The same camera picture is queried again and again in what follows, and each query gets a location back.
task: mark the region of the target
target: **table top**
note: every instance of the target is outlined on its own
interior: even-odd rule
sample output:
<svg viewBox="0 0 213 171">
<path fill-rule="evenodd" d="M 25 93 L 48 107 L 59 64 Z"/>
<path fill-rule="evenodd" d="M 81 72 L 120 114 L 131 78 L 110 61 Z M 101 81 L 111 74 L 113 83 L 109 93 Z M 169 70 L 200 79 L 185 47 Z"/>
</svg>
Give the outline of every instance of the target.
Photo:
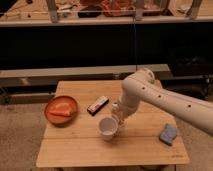
<svg viewBox="0 0 213 171">
<path fill-rule="evenodd" d="M 69 95 L 78 102 L 77 117 L 65 128 L 47 123 L 37 167 L 88 167 L 187 164 L 189 158 L 180 133 L 173 146 L 159 141 L 166 123 L 174 117 L 141 102 L 138 111 L 125 120 L 124 130 L 111 142 L 101 138 L 99 121 L 111 115 L 112 103 L 121 93 L 121 81 L 61 81 L 56 96 Z M 110 102 L 94 117 L 87 107 L 99 96 Z"/>
</svg>

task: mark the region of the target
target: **floor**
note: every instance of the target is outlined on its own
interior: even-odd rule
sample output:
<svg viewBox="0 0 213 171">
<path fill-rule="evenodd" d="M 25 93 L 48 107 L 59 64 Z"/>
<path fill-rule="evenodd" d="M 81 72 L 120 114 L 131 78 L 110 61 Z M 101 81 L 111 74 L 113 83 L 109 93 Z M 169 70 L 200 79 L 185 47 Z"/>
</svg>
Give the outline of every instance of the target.
<svg viewBox="0 0 213 171">
<path fill-rule="evenodd" d="M 0 171 L 53 171 L 36 168 L 35 162 L 45 129 L 43 110 L 52 95 L 13 97 L 0 105 Z M 212 171 L 213 138 L 176 119 L 191 163 L 165 171 Z M 139 171 L 139 167 L 65 168 L 65 171 Z"/>
</svg>

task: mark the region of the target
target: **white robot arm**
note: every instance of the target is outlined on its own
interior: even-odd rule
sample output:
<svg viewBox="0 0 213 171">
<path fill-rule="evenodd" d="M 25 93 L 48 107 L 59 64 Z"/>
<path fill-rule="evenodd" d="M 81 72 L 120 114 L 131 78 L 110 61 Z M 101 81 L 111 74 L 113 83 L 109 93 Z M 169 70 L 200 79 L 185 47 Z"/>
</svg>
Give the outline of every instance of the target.
<svg viewBox="0 0 213 171">
<path fill-rule="evenodd" d="M 123 80 L 123 92 L 117 101 L 117 110 L 122 111 L 123 118 L 135 113 L 142 100 L 213 135 L 212 103 L 157 87 L 154 80 L 153 72 L 146 68 Z"/>
</svg>

